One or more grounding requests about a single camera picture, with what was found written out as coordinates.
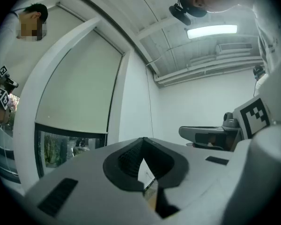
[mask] ceiling light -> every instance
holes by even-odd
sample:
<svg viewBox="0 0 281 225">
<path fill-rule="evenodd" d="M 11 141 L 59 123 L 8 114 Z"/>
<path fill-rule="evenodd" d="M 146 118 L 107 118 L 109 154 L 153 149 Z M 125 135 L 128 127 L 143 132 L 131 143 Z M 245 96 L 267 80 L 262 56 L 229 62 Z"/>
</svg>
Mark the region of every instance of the ceiling light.
<svg viewBox="0 0 281 225">
<path fill-rule="evenodd" d="M 207 26 L 202 28 L 190 29 L 187 31 L 189 39 L 225 33 L 237 33 L 237 25 Z"/>
</svg>

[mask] white column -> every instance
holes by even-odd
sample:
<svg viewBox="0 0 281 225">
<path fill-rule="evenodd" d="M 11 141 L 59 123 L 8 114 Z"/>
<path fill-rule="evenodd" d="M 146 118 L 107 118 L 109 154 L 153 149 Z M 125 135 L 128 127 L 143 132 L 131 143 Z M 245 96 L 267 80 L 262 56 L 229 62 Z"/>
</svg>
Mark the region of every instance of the white column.
<svg viewBox="0 0 281 225">
<path fill-rule="evenodd" d="M 43 91 L 66 53 L 100 21 L 98 17 L 92 18 L 64 35 L 44 54 L 25 83 L 14 125 L 15 165 L 25 192 L 39 180 L 34 132 L 35 118 Z"/>
</svg>

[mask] ceiling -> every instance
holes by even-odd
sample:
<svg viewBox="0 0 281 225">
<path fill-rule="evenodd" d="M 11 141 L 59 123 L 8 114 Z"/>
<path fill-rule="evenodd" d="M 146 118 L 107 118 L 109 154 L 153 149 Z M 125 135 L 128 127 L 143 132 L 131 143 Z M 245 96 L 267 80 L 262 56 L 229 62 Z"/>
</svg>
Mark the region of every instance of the ceiling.
<svg viewBox="0 0 281 225">
<path fill-rule="evenodd" d="M 113 8 L 127 26 L 136 35 L 139 35 L 140 42 L 153 60 L 163 55 L 155 62 L 160 76 L 186 68 L 190 59 L 215 54 L 217 44 L 251 43 L 252 56 L 259 55 L 258 31 L 254 21 L 254 13 L 248 8 L 237 6 L 223 13 L 207 14 L 202 18 L 188 15 L 192 24 L 186 26 L 173 18 L 169 12 L 169 6 L 177 0 L 102 1 Z M 192 40 L 188 39 L 186 35 L 185 29 L 220 24 L 238 25 L 237 34 L 208 36 Z"/>
</svg>

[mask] fluorescent light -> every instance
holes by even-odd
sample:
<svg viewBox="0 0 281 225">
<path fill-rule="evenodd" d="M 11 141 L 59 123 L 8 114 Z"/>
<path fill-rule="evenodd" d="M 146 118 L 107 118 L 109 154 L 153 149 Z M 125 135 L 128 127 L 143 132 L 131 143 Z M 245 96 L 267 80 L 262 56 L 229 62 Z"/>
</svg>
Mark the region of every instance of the fluorescent light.
<svg viewBox="0 0 281 225">
<path fill-rule="evenodd" d="M 237 25 L 207 26 L 202 28 L 190 29 L 187 31 L 189 39 L 225 33 L 237 33 Z"/>
</svg>

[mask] person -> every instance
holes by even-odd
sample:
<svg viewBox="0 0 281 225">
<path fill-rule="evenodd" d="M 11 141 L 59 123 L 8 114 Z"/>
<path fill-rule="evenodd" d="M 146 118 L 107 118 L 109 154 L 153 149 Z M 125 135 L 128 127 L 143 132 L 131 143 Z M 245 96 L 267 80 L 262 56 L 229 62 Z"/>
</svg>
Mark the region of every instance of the person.
<svg viewBox="0 0 281 225">
<path fill-rule="evenodd" d="M 271 0 L 183 0 L 188 13 L 202 17 L 207 12 L 224 12 L 237 5 L 250 8 L 259 31 L 260 56 L 268 72 L 281 64 L 281 15 Z"/>
<path fill-rule="evenodd" d="M 13 41 L 25 39 L 32 41 L 41 40 L 43 37 L 43 24 L 48 17 L 47 7 L 43 4 L 32 4 L 24 8 L 24 11 L 17 15 L 10 12 L 0 27 L 0 69 L 3 66 L 5 57 L 10 50 Z"/>
<path fill-rule="evenodd" d="M 253 73 L 254 73 L 254 77 L 256 79 L 255 91 L 254 91 L 254 96 L 256 96 L 259 94 L 259 88 L 265 82 L 265 80 L 268 78 L 268 74 L 265 72 L 265 70 L 263 69 L 263 67 L 261 65 L 256 65 L 253 68 Z"/>
</svg>

